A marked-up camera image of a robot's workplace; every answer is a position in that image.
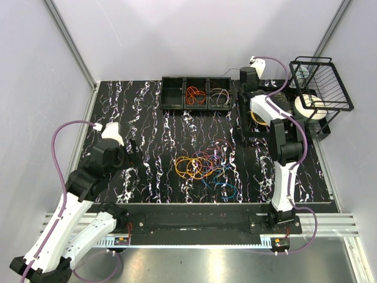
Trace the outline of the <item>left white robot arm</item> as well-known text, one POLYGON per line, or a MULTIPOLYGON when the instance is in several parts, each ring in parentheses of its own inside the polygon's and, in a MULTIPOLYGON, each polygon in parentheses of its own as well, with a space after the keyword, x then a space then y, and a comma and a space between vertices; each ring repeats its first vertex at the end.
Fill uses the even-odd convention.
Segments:
POLYGON ((116 174, 142 164, 138 143, 132 151, 115 139, 100 139, 83 163, 64 183, 61 200, 42 235, 24 256, 15 257, 9 267, 29 282, 68 282, 76 264, 109 233, 129 232, 128 212, 113 202, 100 205, 95 219, 78 235, 74 228, 116 174))

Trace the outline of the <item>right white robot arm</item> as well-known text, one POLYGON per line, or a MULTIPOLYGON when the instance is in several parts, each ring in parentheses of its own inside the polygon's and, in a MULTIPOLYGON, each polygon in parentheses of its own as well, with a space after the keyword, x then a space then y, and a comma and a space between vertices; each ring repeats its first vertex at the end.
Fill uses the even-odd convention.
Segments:
POLYGON ((307 138, 303 119, 280 108, 259 89, 257 70, 257 67, 240 69, 237 99, 244 137, 257 137, 250 130, 251 114, 259 116, 269 129, 267 149, 274 161, 275 180, 266 226, 278 234, 295 224, 293 193, 298 167, 307 154, 307 138))

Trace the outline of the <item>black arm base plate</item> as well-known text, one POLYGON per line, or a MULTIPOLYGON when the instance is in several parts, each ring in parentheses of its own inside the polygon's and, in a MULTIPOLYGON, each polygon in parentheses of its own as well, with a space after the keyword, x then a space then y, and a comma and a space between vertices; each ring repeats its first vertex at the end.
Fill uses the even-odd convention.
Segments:
POLYGON ((287 231, 274 232, 266 226, 268 204, 121 204, 136 235, 300 235, 299 218, 287 231))

